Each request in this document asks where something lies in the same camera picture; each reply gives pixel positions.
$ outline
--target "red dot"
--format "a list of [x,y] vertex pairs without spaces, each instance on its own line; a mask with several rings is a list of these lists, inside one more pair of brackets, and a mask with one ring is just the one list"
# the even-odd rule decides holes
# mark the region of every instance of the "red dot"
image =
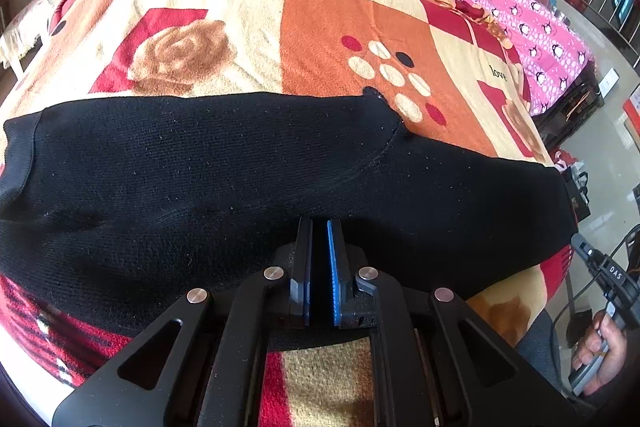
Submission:
[[446,126],[447,119],[444,118],[444,115],[440,112],[440,110],[435,105],[431,105],[430,103],[427,102],[425,106],[427,108],[427,113],[429,113],[429,116],[433,119],[435,123],[437,123],[438,125]]
[[351,37],[350,35],[342,36],[342,45],[348,50],[359,52],[362,50],[362,44],[358,42],[356,37]]

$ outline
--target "black dot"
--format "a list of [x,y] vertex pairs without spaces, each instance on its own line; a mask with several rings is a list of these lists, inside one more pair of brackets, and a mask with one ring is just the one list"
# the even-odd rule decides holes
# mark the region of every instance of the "black dot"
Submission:
[[414,62],[411,60],[411,57],[406,53],[396,52],[396,58],[400,61],[403,66],[407,68],[413,68]]
[[66,25],[66,21],[60,21],[56,26],[56,28],[53,30],[53,33],[51,34],[51,36],[57,35],[58,33],[60,33],[62,31],[62,28],[65,27],[65,25]]

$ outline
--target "pink blanket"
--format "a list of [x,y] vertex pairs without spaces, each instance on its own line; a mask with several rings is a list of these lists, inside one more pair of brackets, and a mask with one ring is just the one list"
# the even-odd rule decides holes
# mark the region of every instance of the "pink blanket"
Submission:
[[464,1],[490,12],[516,48],[532,115],[551,107],[592,58],[584,42],[535,0]]

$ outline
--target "bed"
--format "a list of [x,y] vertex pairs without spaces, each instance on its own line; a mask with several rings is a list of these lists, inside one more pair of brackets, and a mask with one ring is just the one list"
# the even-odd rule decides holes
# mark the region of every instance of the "bed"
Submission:
[[[181,42],[177,56],[167,52]],[[0,107],[0,121],[84,98],[336,96],[372,86],[416,134],[551,166],[522,99],[523,83],[504,33],[456,0],[63,0],[49,44]],[[570,258],[563,248],[469,302],[514,345],[558,289]],[[59,397],[129,340],[55,309],[4,275],[0,325],[66,386]],[[3,342],[13,349],[12,341]],[[368,360],[366,339],[271,353],[263,424],[366,422]]]

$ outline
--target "blue strip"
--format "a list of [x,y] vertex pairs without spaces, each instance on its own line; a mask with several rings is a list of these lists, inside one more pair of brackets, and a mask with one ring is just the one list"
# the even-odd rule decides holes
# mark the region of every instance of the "blue strip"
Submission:
[[331,262],[331,284],[334,291],[334,326],[340,326],[342,314],[340,313],[340,285],[338,285],[338,266],[335,261],[334,230],[331,220],[326,222],[329,235],[329,260]]

